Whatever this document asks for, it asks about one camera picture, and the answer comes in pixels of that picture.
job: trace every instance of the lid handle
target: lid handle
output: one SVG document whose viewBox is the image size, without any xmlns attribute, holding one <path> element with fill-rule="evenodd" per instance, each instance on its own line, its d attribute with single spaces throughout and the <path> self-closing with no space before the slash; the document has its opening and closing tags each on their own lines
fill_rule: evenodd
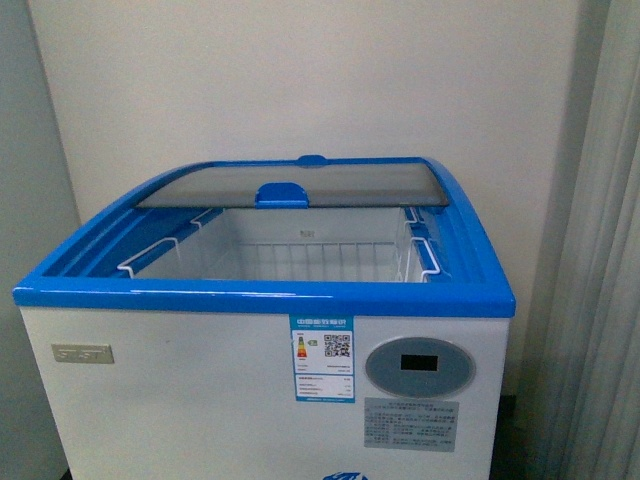
<svg viewBox="0 0 640 480">
<path fill-rule="evenodd" d="M 256 208 L 308 208 L 309 197 L 297 183 L 265 183 L 256 192 Z"/>
<path fill-rule="evenodd" d="M 296 160 L 296 165 L 303 168 L 319 168 L 329 165 L 329 160 L 322 155 L 303 155 Z"/>
</svg>

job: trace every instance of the chest freezer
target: chest freezer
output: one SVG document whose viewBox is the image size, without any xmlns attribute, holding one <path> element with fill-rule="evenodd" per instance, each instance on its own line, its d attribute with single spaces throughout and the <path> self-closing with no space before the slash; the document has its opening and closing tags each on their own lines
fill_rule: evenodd
<svg viewBox="0 0 640 480">
<path fill-rule="evenodd" d="M 433 160 L 178 168 L 14 298 L 75 480 L 488 478 L 515 300 Z"/>
</svg>

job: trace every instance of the blue freezer rim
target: blue freezer rim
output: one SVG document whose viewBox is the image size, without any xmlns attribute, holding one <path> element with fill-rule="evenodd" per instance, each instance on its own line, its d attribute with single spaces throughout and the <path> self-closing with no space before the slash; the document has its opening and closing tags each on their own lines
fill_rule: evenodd
<svg viewBox="0 0 640 480">
<path fill-rule="evenodd" d="M 424 163 L 464 222 L 482 282 L 358 283 L 198 279 L 120 279 L 46 276 L 85 236 L 108 228 L 144 198 L 188 173 L 210 167 L 300 165 L 296 160 L 213 161 L 158 175 L 106 207 L 47 256 L 13 290 L 20 307 L 125 309 L 320 315 L 511 318 L 515 298 L 466 194 L 436 160 L 421 157 L 348 158 L 329 164 Z"/>
</svg>

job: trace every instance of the information sticker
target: information sticker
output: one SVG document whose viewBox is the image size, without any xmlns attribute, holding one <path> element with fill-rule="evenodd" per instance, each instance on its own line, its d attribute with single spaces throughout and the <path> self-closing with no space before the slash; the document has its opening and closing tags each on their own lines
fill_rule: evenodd
<svg viewBox="0 0 640 480">
<path fill-rule="evenodd" d="M 355 402 L 353 317 L 290 315 L 299 402 Z"/>
<path fill-rule="evenodd" d="M 458 402 L 364 399 L 364 446 L 453 452 Z"/>
</svg>

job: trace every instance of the display screen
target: display screen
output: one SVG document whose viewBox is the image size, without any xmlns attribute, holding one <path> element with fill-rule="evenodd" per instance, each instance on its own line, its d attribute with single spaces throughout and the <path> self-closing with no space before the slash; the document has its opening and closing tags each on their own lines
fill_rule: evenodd
<svg viewBox="0 0 640 480">
<path fill-rule="evenodd" d="M 400 355 L 400 370 L 438 371 L 437 355 Z"/>
</svg>

